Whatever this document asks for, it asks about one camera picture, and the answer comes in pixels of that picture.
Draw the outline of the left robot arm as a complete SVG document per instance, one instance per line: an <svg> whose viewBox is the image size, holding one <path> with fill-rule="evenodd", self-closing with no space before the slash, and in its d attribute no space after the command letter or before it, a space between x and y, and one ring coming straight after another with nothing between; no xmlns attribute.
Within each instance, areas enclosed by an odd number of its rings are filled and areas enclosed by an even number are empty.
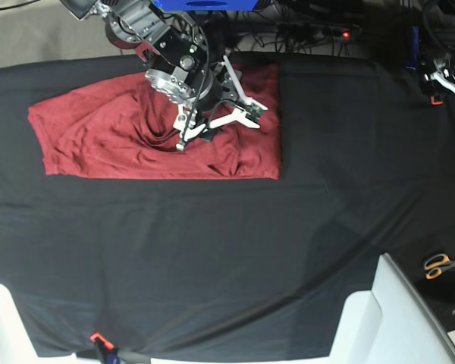
<svg viewBox="0 0 455 364"><path fill-rule="evenodd" d="M455 1L422 3L419 73L430 104L455 96Z"/></svg>

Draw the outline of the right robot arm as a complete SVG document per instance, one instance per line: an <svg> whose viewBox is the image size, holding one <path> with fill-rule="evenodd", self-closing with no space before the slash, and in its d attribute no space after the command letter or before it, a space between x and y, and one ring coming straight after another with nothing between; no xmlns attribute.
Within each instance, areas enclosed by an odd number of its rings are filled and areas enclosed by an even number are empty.
<svg viewBox="0 0 455 364"><path fill-rule="evenodd" d="M105 22L108 41L133 49L148 64L145 78L177 106L176 148L210 138L224 125L255 127L254 102L246 96L228 59L227 34L213 21L199 22L187 11L164 12L151 1L63 1L78 20Z"/></svg>

